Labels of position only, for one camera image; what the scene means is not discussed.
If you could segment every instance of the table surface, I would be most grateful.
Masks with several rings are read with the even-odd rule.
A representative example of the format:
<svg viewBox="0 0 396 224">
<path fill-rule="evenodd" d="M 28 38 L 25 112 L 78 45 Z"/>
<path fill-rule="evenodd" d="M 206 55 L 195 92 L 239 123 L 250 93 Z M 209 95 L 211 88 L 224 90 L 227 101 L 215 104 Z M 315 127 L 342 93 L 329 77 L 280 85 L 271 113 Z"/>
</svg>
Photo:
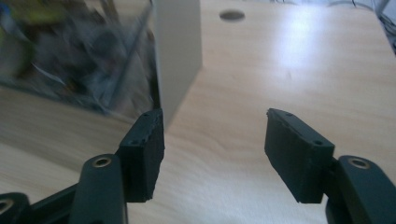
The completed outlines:
<svg viewBox="0 0 396 224">
<path fill-rule="evenodd" d="M 227 8 L 246 18 L 221 21 Z M 131 223 L 324 223 L 324 203 L 295 202 L 264 153 L 270 107 L 396 182 L 396 61 L 373 13 L 203 0 L 202 26 L 204 67 L 166 130 L 154 199 L 129 204 Z M 0 108 L 0 193 L 32 203 L 76 183 L 130 128 L 7 89 Z"/>
</svg>

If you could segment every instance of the dark object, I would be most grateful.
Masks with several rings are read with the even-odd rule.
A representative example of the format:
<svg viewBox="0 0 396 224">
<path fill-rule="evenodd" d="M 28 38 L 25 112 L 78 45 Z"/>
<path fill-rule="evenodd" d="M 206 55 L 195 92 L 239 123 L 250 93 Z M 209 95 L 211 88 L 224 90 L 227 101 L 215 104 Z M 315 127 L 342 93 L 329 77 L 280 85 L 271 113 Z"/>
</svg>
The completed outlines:
<svg viewBox="0 0 396 224">
<path fill-rule="evenodd" d="M 334 144 L 289 112 L 268 110 L 265 152 L 297 202 L 329 197 L 329 223 L 396 223 L 396 188 L 373 162 L 332 157 Z"/>
<path fill-rule="evenodd" d="M 163 112 L 156 109 L 140 116 L 115 155 L 86 161 L 76 185 L 32 205 L 22 193 L 1 194 L 0 223 L 128 223 L 126 202 L 152 198 L 163 151 Z"/>
<path fill-rule="evenodd" d="M 241 21 L 245 18 L 245 13 L 240 10 L 230 9 L 221 12 L 220 18 L 224 21 Z"/>
</svg>

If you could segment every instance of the wooden table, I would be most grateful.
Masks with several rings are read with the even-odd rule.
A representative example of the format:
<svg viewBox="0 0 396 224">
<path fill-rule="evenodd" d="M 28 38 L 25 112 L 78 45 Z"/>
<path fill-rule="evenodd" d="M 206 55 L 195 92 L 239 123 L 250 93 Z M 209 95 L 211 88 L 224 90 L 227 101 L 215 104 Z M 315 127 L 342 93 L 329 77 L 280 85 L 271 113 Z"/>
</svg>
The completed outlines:
<svg viewBox="0 0 396 224">
<path fill-rule="evenodd" d="M 227 8 L 246 18 L 221 21 Z M 396 61 L 373 13 L 203 0 L 202 25 L 204 67 L 166 131 L 154 199 L 129 205 L 131 223 L 324 223 L 324 203 L 297 204 L 264 154 L 270 107 L 396 182 Z M 6 89 L 0 108 L 0 193 L 33 203 L 130 127 Z"/>
</svg>

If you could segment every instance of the light wood tabletop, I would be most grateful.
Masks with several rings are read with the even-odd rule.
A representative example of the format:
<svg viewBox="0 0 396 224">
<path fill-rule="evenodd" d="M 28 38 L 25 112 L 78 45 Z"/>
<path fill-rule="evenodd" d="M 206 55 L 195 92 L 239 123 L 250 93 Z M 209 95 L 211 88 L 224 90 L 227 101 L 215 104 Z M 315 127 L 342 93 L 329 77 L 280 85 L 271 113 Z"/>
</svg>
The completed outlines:
<svg viewBox="0 0 396 224">
<path fill-rule="evenodd" d="M 246 18 L 222 21 L 228 8 Z M 396 61 L 372 12 L 202 0 L 202 32 L 204 66 L 166 130 L 154 199 L 129 204 L 130 223 L 325 223 L 327 199 L 295 202 L 264 153 L 270 107 L 396 183 Z M 0 193 L 33 203 L 130 128 L 7 89 L 0 108 Z"/>
</svg>

